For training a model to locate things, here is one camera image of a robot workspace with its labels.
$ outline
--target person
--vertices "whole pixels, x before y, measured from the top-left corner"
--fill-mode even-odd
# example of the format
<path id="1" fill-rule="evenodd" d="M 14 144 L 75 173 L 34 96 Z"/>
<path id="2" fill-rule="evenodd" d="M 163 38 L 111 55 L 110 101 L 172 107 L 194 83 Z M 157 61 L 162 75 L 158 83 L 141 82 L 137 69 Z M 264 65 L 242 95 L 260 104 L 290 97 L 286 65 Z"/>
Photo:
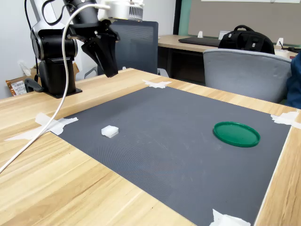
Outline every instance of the person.
<path id="1" fill-rule="evenodd" d="M 301 109 L 301 51 L 292 60 L 292 76 L 286 82 L 286 105 Z"/>

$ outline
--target green lid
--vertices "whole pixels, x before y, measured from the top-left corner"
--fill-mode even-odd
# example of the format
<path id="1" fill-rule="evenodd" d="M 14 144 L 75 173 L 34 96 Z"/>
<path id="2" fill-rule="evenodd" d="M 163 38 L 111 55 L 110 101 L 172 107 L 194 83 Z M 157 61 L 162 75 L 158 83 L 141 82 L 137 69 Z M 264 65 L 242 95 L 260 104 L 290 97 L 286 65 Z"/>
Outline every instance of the green lid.
<path id="1" fill-rule="evenodd" d="M 254 147 L 260 141 L 260 135 L 256 130 L 238 122 L 217 123 L 213 132 L 221 141 L 238 147 Z"/>

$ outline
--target laptop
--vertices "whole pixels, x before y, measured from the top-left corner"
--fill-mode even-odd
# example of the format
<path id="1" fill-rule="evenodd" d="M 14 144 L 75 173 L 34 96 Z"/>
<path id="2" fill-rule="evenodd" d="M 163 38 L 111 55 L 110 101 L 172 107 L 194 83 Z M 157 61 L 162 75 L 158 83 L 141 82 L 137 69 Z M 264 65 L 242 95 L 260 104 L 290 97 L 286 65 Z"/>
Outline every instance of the laptop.
<path id="1" fill-rule="evenodd" d="M 220 45 L 221 40 L 190 37 L 186 39 L 179 39 L 179 42 L 186 43 L 186 44 L 201 45 L 201 46 L 218 47 Z"/>

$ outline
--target chair backrest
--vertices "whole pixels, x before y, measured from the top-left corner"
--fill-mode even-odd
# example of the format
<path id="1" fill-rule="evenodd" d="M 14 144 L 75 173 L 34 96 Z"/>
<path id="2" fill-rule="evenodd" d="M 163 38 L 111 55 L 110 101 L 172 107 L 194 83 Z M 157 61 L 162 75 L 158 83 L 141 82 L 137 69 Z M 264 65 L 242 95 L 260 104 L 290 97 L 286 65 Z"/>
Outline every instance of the chair backrest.
<path id="1" fill-rule="evenodd" d="M 118 20 L 111 25 L 118 32 L 116 43 L 118 70 L 123 67 L 158 73 L 158 23 Z"/>
<path id="2" fill-rule="evenodd" d="M 292 76 L 291 60 L 272 54 L 234 49 L 204 52 L 206 86 L 279 103 Z"/>

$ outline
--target white wall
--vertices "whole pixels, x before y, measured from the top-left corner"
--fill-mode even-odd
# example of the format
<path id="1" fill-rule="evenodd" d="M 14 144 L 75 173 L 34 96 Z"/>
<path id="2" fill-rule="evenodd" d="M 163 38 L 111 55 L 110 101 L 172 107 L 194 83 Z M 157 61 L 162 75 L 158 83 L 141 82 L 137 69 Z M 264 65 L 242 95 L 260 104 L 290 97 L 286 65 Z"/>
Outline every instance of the white wall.
<path id="1" fill-rule="evenodd" d="M 28 6 L 32 21 L 36 23 L 30 3 Z M 23 75 L 17 61 L 22 59 L 27 66 L 33 66 L 35 58 L 24 12 L 24 0 L 1 1 L 0 21 L 0 98 L 5 98 L 11 96 L 5 80 Z"/>
<path id="2" fill-rule="evenodd" d="M 143 20 L 157 21 L 159 35 L 173 34 L 175 0 L 144 0 Z"/>
<path id="3" fill-rule="evenodd" d="M 32 26 L 34 26 L 37 21 L 30 0 L 27 1 L 29 19 Z M 146 21 L 157 21 L 159 23 L 159 35 L 172 34 L 175 0 L 144 0 L 144 3 L 143 19 Z M 56 0 L 52 5 L 56 16 L 59 17 L 63 1 Z M 68 13 L 65 10 L 62 23 L 65 23 L 68 17 Z M 23 72 L 17 62 L 23 60 L 27 67 L 32 68 L 35 65 L 35 56 L 24 12 L 24 0 L 1 1 L 0 21 L 2 30 L 2 35 L 0 36 L 0 99 L 2 99 L 11 96 L 5 80 L 23 76 Z M 96 65 L 81 51 L 80 46 L 75 62 L 80 70 Z"/>

